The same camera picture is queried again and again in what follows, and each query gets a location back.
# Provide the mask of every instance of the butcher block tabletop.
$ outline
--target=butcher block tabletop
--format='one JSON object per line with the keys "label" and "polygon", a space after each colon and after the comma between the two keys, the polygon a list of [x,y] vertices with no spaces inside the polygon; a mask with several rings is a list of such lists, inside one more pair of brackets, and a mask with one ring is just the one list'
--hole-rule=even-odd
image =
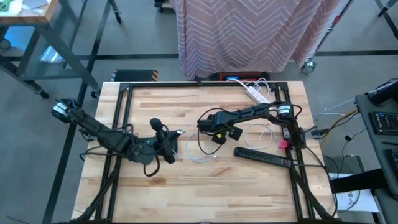
{"label": "butcher block tabletop", "polygon": [[[303,83],[287,83],[292,103],[303,108],[298,116],[298,125],[303,129],[311,128],[314,123]],[[118,82],[104,83],[98,102],[95,118],[109,127],[113,122],[119,85]],[[123,120],[126,97],[127,91],[123,96],[118,127]],[[221,107],[233,111],[253,104],[240,86],[134,87],[128,121],[134,125],[134,134],[154,136],[149,120],[155,117],[169,130],[182,129],[186,133],[178,139],[176,162],[168,164],[160,158],[160,171],[154,177],[144,175],[142,164],[122,160],[113,222],[296,222],[288,170],[234,157],[235,147],[247,147],[243,135],[239,141],[228,139],[216,153],[217,158],[209,162],[198,164],[187,156],[187,147],[191,155],[203,155],[196,135],[186,141],[197,132],[197,120],[206,110]],[[268,120],[256,119],[236,126],[245,130],[251,124],[266,124],[278,139],[282,139],[280,126]],[[246,138],[249,143],[268,145],[271,140],[269,131],[260,142],[257,141],[263,130],[263,126],[248,129]],[[208,152],[217,147],[204,134],[200,135],[200,142]],[[90,142],[88,147],[97,145],[97,142]],[[323,161],[318,141],[307,138],[307,146]],[[260,151],[286,155],[283,149],[277,148],[275,136],[271,145]],[[93,152],[106,150],[99,148]],[[318,164],[309,151],[303,149],[302,152],[306,164]],[[81,215],[98,193],[104,162],[104,156],[86,156],[72,218]],[[155,167],[156,162],[153,162],[147,166],[147,172],[151,173]],[[332,214],[335,206],[325,171],[321,167],[306,167],[306,171],[310,190]],[[299,191],[304,216],[308,217],[303,193]],[[108,210],[109,195],[110,190],[105,199],[103,217]]]}

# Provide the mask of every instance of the white power strip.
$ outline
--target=white power strip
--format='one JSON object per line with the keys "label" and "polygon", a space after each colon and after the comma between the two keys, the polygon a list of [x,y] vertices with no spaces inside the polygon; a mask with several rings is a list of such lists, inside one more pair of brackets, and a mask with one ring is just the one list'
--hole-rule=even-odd
{"label": "white power strip", "polygon": [[246,94],[250,96],[256,103],[269,103],[267,98],[265,98],[261,93],[259,93],[253,86],[249,86],[246,89]]}

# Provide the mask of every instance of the black power strip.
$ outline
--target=black power strip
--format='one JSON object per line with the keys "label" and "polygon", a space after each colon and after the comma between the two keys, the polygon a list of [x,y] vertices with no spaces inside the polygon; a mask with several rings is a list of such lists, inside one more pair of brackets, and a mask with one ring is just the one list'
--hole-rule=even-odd
{"label": "black power strip", "polygon": [[291,168],[292,161],[282,156],[275,156],[265,152],[258,152],[252,149],[246,149],[243,147],[236,147],[234,150],[234,156],[252,159],[259,162],[265,162],[275,166]]}

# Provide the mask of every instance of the concrete floor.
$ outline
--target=concrete floor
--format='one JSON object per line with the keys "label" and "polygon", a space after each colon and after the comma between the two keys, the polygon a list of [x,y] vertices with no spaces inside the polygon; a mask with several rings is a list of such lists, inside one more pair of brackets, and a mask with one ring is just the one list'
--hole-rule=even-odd
{"label": "concrete floor", "polygon": [[[72,9],[78,12],[79,0],[71,0]],[[120,26],[113,14],[109,15],[99,48],[103,54],[165,54],[177,53],[175,15],[159,14],[148,0],[117,0],[122,10],[124,23]],[[77,55],[89,55],[106,1],[89,0],[81,27],[73,46]],[[398,50],[398,41],[387,22],[377,18],[379,9],[374,0],[355,1],[336,29],[329,36],[321,51],[336,50]],[[398,6],[389,11],[398,24]],[[54,23],[68,42],[73,23],[66,19],[62,7],[57,8]],[[12,49],[3,55],[21,55],[32,29],[18,27],[10,29],[7,38]],[[41,40],[36,48],[36,57],[45,48]],[[396,78],[398,55],[317,57],[316,70],[310,75],[300,73],[293,64],[278,74],[275,80],[303,80],[307,90],[313,117],[318,127],[327,128],[338,116],[317,115],[325,108],[354,98],[357,94],[372,90],[390,78]],[[167,60],[101,60],[96,61],[92,74],[101,83],[108,81],[115,68],[156,69],[161,80],[184,80],[178,59]],[[39,84],[50,94],[51,99],[42,100],[30,90],[3,72],[0,82],[0,223],[15,223],[6,217],[41,223],[49,197],[61,150],[67,134],[65,125],[50,115],[55,98],[77,97],[79,80],[50,80]],[[94,115],[96,100],[87,94],[83,108]],[[354,109],[353,102],[327,112],[345,113]],[[323,153],[339,156],[345,143],[344,136],[352,136],[364,127],[361,118],[354,118],[331,135]],[[53,222],[68,220],[78,189],[83,163],[78,154],[87,143],[79,134],[73,142],[67,171]],[[365,133],[348,144],[347,154],[360,155],[367,170],[379,168],[378,161]],[[369,214],[347,212],[344,220],[371,222]]]}

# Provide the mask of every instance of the pink striped fabric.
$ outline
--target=pink striped fabric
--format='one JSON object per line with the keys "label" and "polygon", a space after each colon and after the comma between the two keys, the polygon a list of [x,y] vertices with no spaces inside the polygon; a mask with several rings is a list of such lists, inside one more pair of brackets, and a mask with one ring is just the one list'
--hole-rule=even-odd
{"label": "pink striped fabric", "polygon": [[171,0],[188,79],[214,72],[281,72],[316,50],[344,0]]}

